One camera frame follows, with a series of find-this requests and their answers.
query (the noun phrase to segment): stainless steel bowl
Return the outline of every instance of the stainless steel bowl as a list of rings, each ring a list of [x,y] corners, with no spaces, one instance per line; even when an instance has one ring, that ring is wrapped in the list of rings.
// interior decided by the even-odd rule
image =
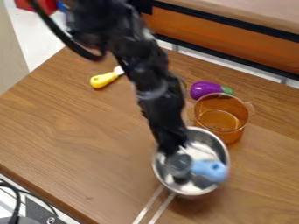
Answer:
[[[212,132],[198,127],[188,127],[187,136],[189,142],[182,147],[178,154],[187,153],[193,160],[211,159],[220,160],[229,169],[230,159],[226,145]],[[216,189],[219,184],[213,183],[204,176],[191,175],[186,182],[178,183],[168,173],[165,163],[166,157],[157,151],[154,154],[152,165],[154,173],[160,182],[169,190],[182,196],[198,196],[209,193]]]

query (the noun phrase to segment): yellow brush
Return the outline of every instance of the yellow brush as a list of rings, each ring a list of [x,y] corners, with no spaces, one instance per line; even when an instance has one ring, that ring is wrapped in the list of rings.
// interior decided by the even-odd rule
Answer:
[[[98,74],[92,77],[90,79],[90,84],[93,88],[103,88],[107,84],[116,80],[122,74],[124,74],[122,68],[120,66],[116,66],[112,73]]]

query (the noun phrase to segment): red object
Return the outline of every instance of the red object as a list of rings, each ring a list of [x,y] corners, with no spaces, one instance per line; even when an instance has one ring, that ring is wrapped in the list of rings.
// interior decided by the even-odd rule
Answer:
[[[44,9],[46,14],[50,15],[57,10],[56,0],[36,0],[38,4]],[[16,6],[27,11],[34,11],[28,4],[28,0],[15,0]]]

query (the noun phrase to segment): yellow handle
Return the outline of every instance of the yellow handle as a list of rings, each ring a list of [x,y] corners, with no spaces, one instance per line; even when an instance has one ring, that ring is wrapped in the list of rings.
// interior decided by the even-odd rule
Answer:
[[[119,75],[117,73],[105,73],[105,74],[95,75],[90,79],[90,84],[92,85],[93,88],[103,88],[107,84],[116,80],[118,76]]]

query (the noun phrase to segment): cable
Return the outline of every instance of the cable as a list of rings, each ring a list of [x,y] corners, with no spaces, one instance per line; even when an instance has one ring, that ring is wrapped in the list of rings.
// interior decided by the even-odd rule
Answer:
[[[95,55],[85,50],[83,47],[75,43],[72,39],[70,39],[60,28],[49,18],[49,16],[45,13],[45,11],[39,6],[36,0],[27,0],[27,2],[31,5],[31,7],[39,14],[39,16],[43,19],[46,25],[50,28],[50,30],[63,42],[66,46],[68,46],[72,51],[78,53],[81,57],[91,60],[91,61],[100,61],[105,57],[105,52],[101,51],[101,55]]]
[[[13,210],[12,216],[10,217],[10,220],[9,220],[8,224],[18,224],[18,215],[19,215],[20,207],[21,207],[21,203],[22,203],[21,193],[31,195],[32,197],[43,201],[45,203],[45,205],[47,205],[50,208],[50,210],[54,214],[55,218],[58,218],[58,214],[55,211],[55,209],[49,203],[47,203],[43,199],[41,199],[39,196],[36,196],[31,192],[27,192],[27,191],[17,189],[15,186],[11,185],[10,183],[8,183],[7,181],[5,181],[2,178],[0,178],[0,181],[2,181],[2,182],[0,182],[0,187],[9,188],[16,194],[16,206]]]

